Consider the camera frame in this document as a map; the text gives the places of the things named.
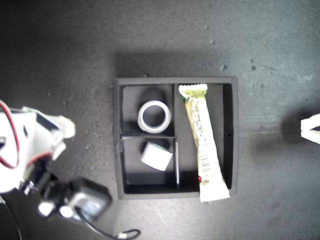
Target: gray concrete floor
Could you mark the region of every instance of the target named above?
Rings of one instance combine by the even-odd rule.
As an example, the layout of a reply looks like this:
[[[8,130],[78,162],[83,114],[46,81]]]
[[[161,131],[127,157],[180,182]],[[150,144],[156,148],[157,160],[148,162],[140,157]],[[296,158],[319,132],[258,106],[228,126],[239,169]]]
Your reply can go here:
[[[71,118],[75,140],[54,172],[116,196],[114,78],[236,76],[237,195],[115,201],[97,225],[141,229],[141,240],[320,239],[320,146],[299,137],[299,120],[320,112],[319,13],[312,0],[3,0],[0,97]],[[4,197],[24,239],[102,239],[80,224],[43,221],[36,196]],[[0,238],[15,236],[2,220]]]

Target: white tape roll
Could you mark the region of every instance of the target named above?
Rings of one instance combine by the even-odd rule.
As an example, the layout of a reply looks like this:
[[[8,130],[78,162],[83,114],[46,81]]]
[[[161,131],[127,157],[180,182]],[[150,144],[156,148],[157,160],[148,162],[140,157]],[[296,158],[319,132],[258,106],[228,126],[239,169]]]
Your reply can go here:
[[[144,120],[144,113],[150,107],[160,107],[164,111],[164,120],[159,126],[149,126]],[[138,125],[143,130],[150,134],[158,134],[167,129],[171,121],[171,113],[167,105],[162,101],[148,101],[139,110],[138,113]]]

